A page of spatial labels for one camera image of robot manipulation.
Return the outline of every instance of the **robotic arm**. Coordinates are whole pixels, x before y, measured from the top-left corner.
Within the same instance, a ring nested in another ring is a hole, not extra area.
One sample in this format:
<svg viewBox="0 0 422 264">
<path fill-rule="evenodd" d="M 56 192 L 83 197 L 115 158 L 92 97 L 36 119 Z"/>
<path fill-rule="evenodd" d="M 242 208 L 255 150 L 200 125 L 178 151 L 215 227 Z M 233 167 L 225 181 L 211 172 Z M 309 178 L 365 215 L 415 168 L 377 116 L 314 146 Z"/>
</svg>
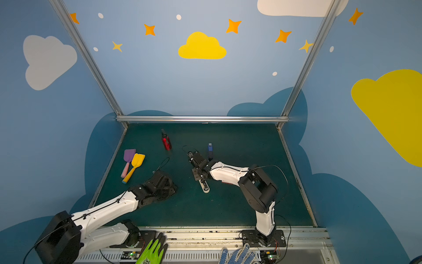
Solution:
<svg viewBox="0 0 422 264">
<path fill-rule="evenodd" d="M 109 221 L 154 201 L 162 201 L 177 192 L 169 175 L 158 170 L 144 184 L 130 187 L 121 195 L 85 211 L 69 215 L 66 211 L 53 217 L 35 247 L 42 263 L 71 264 L 78 257 L 95 250 L 139 242 L 139 229 L 130 221 L 98 229 Z"/>
<path fill-rule="evenodd" d="M 277 185 L 269 178 L 262 168 L 257 165 L 251 167 L 235 167 L 206 160 L 196 151 L 188 153 L 189 160 L 194 166 L 192 169 L 195 180 L 206 185 L 206 179 L 219 180 L 224 183 L 239 186 L 249 205 L 256 211 L 260 242 L 268 246 L 274 235 L 276 223 L 274 221 L 275 195 Z"/>
</svg>

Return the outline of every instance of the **glove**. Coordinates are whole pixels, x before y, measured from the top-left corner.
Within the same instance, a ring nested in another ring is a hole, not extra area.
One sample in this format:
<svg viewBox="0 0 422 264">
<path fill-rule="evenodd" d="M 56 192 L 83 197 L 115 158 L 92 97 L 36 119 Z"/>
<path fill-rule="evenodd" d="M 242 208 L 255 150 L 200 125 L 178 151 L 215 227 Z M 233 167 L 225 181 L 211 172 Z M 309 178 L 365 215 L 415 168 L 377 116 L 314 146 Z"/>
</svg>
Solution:
<svg viewBox="0 0 422 264">
<path fill-rule="evenodd" d="M 253 262 L 255 259 L 255 252 L 249 250 L 248 243 L 246 243 L 243 248 L 233 252 L 230 259 L 228 259 L 228 256 L 229 252 L 227 248 L 223 248 L 220 253 L 220 260 L 218 264 L 259 264 L 257 261 Z"/>
<path fill-rule="evenodd" d="M 138 258 L 136 264 L 160 264 L 168 247 L 167 244 L 161 247 L 161 245 L 164 244 L 164 241 L 165 236 L 163 236 L 162 233 L 160 233 L 155 240 L 152 239 L 146 246 L 142 255 Z"/>
</svg>

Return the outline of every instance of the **red spray bottle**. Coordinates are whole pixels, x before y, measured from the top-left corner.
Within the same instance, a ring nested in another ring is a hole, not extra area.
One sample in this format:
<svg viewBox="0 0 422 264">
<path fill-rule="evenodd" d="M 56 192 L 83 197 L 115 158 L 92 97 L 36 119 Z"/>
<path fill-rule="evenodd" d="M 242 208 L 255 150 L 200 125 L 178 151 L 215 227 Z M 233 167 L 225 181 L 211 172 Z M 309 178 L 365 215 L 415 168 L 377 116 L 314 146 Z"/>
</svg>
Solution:
<svg viewBox="0 0 422 264">
<path fill-rule="evenodd" d="M 162 143 L 164 144 L 164 148 L 166 150 L 171 150 L 171 142 L 170 142 L 170 138 L 168 137 L 168 135 L 165 133 L 164 129 L 161 130 L 161 140 Z"/>
</svg>

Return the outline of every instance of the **purple spatula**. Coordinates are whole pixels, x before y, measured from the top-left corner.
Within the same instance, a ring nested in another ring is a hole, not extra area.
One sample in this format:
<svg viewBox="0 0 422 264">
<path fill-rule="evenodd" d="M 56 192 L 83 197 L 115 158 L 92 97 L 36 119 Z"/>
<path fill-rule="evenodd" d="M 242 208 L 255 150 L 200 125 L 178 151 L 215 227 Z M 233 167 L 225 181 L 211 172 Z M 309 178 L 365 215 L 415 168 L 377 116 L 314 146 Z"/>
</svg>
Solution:
<svg viewBox="0 0 422 264">
<path fill-rule="evenodd" d="M 124 170 L 122 172 L 122 178 L 126 177 L 127 171 L 129 170 L 129 164 L 133 159 L 133 156 L 135 156 L 136 153 L 136 149 L 131 149 L 131 150 L 125 150 L 124 151 L 124 156 L 123 159 L 127 162 L 126 166 L 124 167 Z"/>
</svg>

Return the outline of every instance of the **green glove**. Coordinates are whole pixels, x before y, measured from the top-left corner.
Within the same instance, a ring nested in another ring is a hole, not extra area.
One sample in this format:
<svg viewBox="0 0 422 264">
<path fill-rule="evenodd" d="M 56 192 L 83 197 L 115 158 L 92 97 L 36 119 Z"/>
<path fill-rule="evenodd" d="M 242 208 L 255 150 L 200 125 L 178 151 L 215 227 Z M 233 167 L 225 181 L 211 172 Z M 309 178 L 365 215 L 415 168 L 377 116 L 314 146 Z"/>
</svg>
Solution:
<svg viewBox="0 0 422 264">
<path fill-rule="evenodd" d="M 160 233 L 158 237 L 151 240 L 143 251 L 142 255 L 138 258 L 136 264 L 160 264 L 168 245 L 164 244 L 165 236 Z"/>
</svg>

